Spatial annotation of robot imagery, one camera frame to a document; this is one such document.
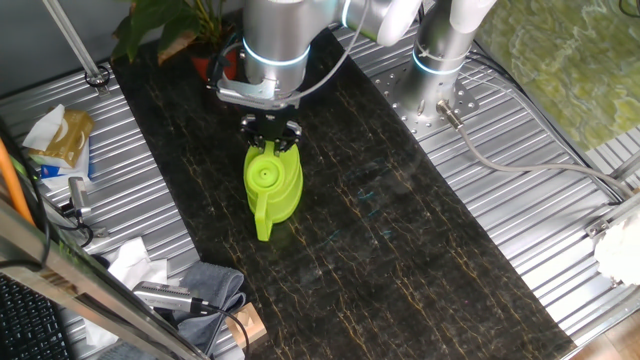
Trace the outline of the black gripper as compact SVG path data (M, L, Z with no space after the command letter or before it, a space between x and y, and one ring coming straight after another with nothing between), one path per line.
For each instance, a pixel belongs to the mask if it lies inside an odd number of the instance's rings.
M288 121L285 115L250 114L241 119L241 133L259 152L264 151L265 140L277 140L278 151L287 152L300 142L302 127L295 121Z

